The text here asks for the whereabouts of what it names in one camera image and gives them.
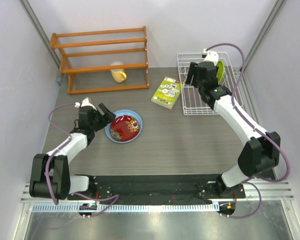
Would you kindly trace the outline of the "light blue plate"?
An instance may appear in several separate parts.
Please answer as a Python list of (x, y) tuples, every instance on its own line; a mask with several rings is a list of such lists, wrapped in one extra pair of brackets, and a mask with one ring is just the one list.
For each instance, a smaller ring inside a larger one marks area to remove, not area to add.
[[(141, 133), (141, 130), (142, 130), (142, 127), (143, 127), (143, 123), (142, 123), (141, 117), (140, 117), (136, 112), (134, 112), (134, 111), (132, 111), (132, 110), (128, 110), (128, 109), (122, 109), (122, 110), (116, 111), (114, 114), (116, 115), (116, 117), (122, 116), (122, 115), (129, 115), (129, 116), (133, 116), (134, 118), (136, 118), (136, 119), (139, 121), (139, 123), (140, 123), (140, 131), (139, 131), (139, 133), (137, 134), (137, 136)], [(112, 140), (113, 142), (120, 143), (120, 144), (123, 144), (123, 143), (129, 143), (129, 142), (133, 141), (133, 140), (137, 137), (137, 136), (136, 136), (136, 137), (133, 138), (132, 140), (126, 141), (126, 142), (119, 142), (119, 141), (116, 141), (116, 140), (114, 140), (114, 139), (112, 138), (112, 136), (111, 136), (111, 134), (110, 134), (110, 125), (111, 125), (111, 124), (109, 124), (108, 126), (105, 127), (105, 134), (106, 134), (106, 136), (107, 136), (110, 140)]]

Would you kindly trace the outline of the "red floral plate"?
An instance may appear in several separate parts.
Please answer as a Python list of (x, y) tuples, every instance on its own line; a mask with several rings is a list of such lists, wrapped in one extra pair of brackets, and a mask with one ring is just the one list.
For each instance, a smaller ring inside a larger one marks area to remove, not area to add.
[(131, 115), (117, 116), (110, 124), (110, 135), (118, 142), (128, 142), (135, 138), (141, 125), (139, 121)]

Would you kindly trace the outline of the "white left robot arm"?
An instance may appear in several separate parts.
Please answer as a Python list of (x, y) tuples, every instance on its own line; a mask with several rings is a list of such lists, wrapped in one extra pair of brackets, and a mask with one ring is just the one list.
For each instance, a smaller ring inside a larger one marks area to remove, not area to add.
[(116, 115), (103, 103), (95, 107), (88, 98), (73, 104), (78, 108), (78, 119), (67, 138), (47, 153), (33, 157), (29, 182), (29, 194), (33, 198), (52, 199), (55, 204), (69, 195), (78, 195), (87, 200), (97, 192), (91, 175), (70, 175), (69, 164), (79, 152), (87, 148), (95, 133), (111, 124)]

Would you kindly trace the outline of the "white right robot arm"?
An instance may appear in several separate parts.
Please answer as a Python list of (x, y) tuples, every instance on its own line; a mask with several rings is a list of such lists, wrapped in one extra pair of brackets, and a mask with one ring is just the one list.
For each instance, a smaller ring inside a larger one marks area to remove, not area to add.
[(191, 62), (185, 83), (198, 89), (201, 100), (223, 117), (242, 142), (237, 164), (216, 178), (216, 193), (226, 198), (235, 186), (279, 164), (281, 138), (277, 132), (265, 130), (243, 111), (233, 93), (219, 84), (218, 70), (211, 61)]

